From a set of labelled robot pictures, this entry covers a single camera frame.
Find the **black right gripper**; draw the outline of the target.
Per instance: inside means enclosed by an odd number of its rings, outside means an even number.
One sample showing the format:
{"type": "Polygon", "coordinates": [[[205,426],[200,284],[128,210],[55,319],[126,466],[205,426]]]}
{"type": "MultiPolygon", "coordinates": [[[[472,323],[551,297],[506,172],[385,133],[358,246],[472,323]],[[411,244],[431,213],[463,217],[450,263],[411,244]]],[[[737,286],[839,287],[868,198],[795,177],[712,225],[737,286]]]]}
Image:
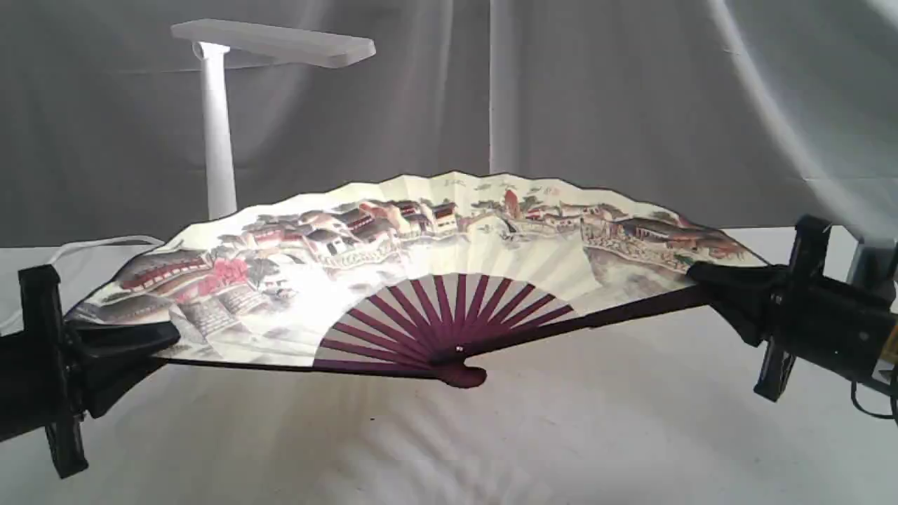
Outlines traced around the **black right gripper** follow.
{"type": "Polygon", "coordinates": [[[687,271],[744,343],[767,341],[753,390],[773,402],[798,359],[896,400],[896,313],[825,274],[832,229],[827,220],[801,217],[788,267],[697,262],[687,271]]]}

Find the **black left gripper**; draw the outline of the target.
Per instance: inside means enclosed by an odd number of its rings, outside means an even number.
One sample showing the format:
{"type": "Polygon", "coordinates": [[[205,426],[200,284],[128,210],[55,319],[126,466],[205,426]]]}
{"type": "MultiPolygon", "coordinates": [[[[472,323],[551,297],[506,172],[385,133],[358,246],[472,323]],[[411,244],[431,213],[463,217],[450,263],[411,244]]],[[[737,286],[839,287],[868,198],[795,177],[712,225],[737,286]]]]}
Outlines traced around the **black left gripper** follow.
{"type": "Polygon", "coordinates": [[[82,365],[93,365],[81,377],[81,397],[87,412],[99,419],[166,364],[142,358],[173,347],[180,333],[169,321],[68,321],[64,327],[57,269],[22,269],[18,283],[23,327],[2,336],[1,344],[1,439],[43,431],[55,472],[66,479],[88,468],[80,429],[83,415],[76,409],[71,363],[65,355],[67,336],[73,356],[82,365]]]}

